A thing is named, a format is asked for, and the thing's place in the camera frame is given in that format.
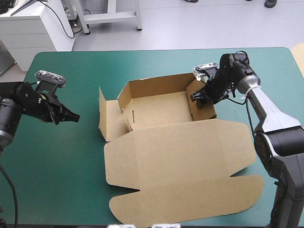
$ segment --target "gray floor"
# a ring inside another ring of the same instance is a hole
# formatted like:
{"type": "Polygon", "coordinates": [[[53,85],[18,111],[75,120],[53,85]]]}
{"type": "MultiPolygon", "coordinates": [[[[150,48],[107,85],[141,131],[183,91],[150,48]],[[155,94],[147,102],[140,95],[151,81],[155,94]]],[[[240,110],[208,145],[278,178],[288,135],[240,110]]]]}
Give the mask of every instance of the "gray floor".
{"type": "MultiPolygon", "coordinates": [[[[100,13],[105,0],[83,0],[100,13]]],[[[90,26],[90,35],[76,35],[73,51],[189,48],[286,47],[304,42],[304,0],[278,0],[267,9],[264,0],[141,0],[143,30],[136,21],[90,26]]],[[[133,0],[117,0],[119,11],[134,9],[133,0]]],[[[1,81],[23,80],[14,66],[1,81]]]]}

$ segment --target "green table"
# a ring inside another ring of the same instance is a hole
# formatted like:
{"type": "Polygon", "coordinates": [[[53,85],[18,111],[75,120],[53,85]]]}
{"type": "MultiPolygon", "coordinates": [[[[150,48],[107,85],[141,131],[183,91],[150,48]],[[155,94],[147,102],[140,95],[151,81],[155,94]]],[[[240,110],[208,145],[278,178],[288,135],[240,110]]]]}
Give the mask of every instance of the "green table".
{"type": "MultiPolygon", "coordinates": [[[[286,48],[244,48],[262,87],[273,101],[304,123],[304,80],[286,48]]],[[[98,129],[98,87],[106,99],[115,99],[131,79],[191,72],[196,65],[219,62],[236,49],[58,52],[38,54],[26,80],[34,82],[38,70],[67,78],[58,89],[61,102],[81,115],[79,123],[52,123],[22,116],[13,144],[5,148],[1,164],[13,180],[19,199],[20,224],[118,223],[109,210],[113,196],[133,190],[105,181],[105,141],[98,129]]],[[[230,101],[216,105],[218,118],[248,124],[246,109],[230,101]]],[[[265,180],[263,194],[247,211],[184,222],[184,225],[263,226],[269,222],[275,189],[260,161],[240,172],[259,174],[265,180]]],[[[0,176],[2,217],[13,222],[11,190],[0,176]]]]}

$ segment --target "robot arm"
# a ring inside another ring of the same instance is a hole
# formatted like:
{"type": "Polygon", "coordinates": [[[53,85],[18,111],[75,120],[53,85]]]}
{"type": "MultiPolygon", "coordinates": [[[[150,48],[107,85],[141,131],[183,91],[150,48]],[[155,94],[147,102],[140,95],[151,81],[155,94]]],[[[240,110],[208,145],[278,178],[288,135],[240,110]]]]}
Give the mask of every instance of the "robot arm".
{"type": "Polygon", "coordinates": [[[252,104],[259,123],[253,130],[256,152],[268,174],[278,179],[271,228],[297,228],[304,206],[304,129],[300,122],[281,112],[264,93],[260,79],[245,52],[223,54],[219,69],[214,63],[197,66],[198,80],[206,85],[191,98],[201,108],[227,99],[237,89],[252,104]]]}
{"type": "Polygon", "coordinates": [[[42,70],[36,77],[35,89],[30,83],[0,83],[0,152],[12,142],[22,114],[54,124],[79,120],[79,115],[69,111],[55,95],[66,79],[42,70]]]}

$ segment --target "shoe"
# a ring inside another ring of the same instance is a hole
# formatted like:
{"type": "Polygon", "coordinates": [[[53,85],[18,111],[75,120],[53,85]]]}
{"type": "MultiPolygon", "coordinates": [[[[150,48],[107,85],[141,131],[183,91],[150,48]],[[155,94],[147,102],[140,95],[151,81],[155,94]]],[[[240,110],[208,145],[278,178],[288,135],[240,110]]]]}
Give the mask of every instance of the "shoe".
{"type": "Polygon", "coordinates": [[[267,8],[273,8],[276,5],[276,0],[266,0],[264,6],[267,8]]]}

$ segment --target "open cardboard box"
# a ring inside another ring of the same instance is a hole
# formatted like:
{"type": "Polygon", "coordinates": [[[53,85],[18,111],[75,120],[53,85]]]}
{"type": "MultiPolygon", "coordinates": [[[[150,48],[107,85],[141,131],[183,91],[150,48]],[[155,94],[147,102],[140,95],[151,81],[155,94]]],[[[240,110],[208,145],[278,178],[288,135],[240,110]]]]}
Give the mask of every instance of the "open cardboard box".
{"type": "Polygon", "coordinates": [[[256,160],[245,124],[213,119],[190,95],[204,84],[193,74],[134,80],[117,100],[100,90],[100,130],[107,182],[140,190],[113,197],[125,224],[150,227],[237,213],[258,200],[263,179],[231,177],[256,160]]]}
{"type": "Polygon", "coordinates": [[[202,109],[190,95],[204,84],[193,74],[134,80],[117,100],[106,101],[100,90],[100,130],[109,142],[132,130],[179,124],[216,117],[212,102],[202,109]]]}

